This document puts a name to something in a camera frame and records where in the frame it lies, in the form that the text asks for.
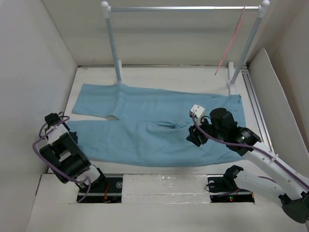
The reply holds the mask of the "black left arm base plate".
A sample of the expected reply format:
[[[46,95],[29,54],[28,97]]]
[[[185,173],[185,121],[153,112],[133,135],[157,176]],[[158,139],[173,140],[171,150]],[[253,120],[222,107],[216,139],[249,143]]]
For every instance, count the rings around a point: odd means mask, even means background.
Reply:
[[[76,200],[80,203],[121,203],[122,188],[122,175],[107,175],[104,187],[94,186],[86,196],[87,189],[80,189]]]

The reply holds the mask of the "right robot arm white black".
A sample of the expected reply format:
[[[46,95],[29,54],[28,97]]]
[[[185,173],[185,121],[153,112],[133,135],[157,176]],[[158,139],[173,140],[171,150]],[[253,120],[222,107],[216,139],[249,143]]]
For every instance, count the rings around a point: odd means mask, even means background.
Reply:
[[[309,220],[309,179],[298,173],[279,155],[267,149],[260,137],[246,127],[238,126],[231,112],[216,108],[206,116],[205,109],[194,105],[189,116],[193,126],[187,140],[201,146],[208,140],[225,145],[243,159],[259,167],[270,178],[255,176],[233,165],[223,175],[228,190],[245,189],[273,201],[295,222]]]

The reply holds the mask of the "light blue trousers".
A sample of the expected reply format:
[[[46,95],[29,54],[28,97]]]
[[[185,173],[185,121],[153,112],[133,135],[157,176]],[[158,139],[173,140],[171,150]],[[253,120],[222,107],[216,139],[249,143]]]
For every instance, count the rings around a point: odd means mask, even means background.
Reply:
[[[187,93],[126,85],[84,84],[72,112],[95,120],[68,121],[78,145],[95,161],[144,167],[199,167],[235,162],[240,156],[215,141],[187,141],[199,105],[230,111],[240,126],[245,115],[240,95]]]

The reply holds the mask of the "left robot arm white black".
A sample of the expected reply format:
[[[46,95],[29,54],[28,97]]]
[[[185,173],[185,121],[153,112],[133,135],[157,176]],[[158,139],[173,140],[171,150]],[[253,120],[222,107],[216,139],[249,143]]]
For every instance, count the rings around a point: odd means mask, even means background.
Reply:
[[[77,133],[70,131],[68,119],[57,113],[45,116],[42,128],[45,134],[40,132],[39,138],[46,139],[47,144],[40,148],[39,154],[62,183],[73,182],[84,191],[104,191],[108,180],[79,148]]]

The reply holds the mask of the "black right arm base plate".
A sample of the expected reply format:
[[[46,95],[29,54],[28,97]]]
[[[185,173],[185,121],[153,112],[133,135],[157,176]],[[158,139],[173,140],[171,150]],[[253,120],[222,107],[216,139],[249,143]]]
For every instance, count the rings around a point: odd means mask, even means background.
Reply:
[[[255,203],[254,195],[245,189],[228,187],[222,174],[208,174],[205,191],[210,194],[211,203]]]

